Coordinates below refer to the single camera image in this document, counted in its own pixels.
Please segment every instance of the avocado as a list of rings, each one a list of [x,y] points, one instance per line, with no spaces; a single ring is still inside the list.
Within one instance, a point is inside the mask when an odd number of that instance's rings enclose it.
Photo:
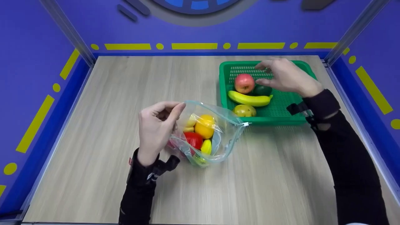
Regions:
[[[267,87],[267,86],[259,85],[259,84],[256,84],[256,86],[254,87],[254,90],[253,90],[254,96],[262,96],[262,95],[270,96],[271,93],[272,93],[271,87]]]

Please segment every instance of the ziplock bag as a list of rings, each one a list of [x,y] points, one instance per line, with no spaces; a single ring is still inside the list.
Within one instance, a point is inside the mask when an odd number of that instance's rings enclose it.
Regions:
[[[200,167],[224,161],[249,123],[226,108],[186,101],[169,147]]]

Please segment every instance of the hand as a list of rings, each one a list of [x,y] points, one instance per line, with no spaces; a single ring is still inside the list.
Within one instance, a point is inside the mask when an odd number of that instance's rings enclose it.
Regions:
[[[185,108],[182,102],[158,102],[139,113],[138,160],[146,167],[155,162],[166,146],[176,121]]]
[[[270,86],[280,91],[296,92],[303,98],[313,97],[324,89],[321,83],[285,58],[272,58],[256,65],[258,70],[265,68],[270,68],[274,77],[272,80],[258,79],[257,84]]]

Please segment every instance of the black sleeve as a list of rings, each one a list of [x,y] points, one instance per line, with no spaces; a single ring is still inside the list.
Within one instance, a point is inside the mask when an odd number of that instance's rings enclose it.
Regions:
[[[388,225],[379,176],[363,142],[341,111],[325,119],[340,109],[333,94],[324,90],[303,100],[314,114],[311,125],[332,172],[339,225]],[[320,131],[316,124],[330,128]]]
[[[144,167],[138,159],[138,149],[133,154],[126,189],[120,206],[120,225],[147,225],[153,202],[156,181],[152,179],[153,165]]]

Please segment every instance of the red apple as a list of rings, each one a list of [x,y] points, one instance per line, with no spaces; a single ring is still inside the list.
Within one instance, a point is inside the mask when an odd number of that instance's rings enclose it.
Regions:
[[[242,94],[250,93],[254,89],[255,82],[252,76],[247,73],[239,74],[235,78],[235,89]]]

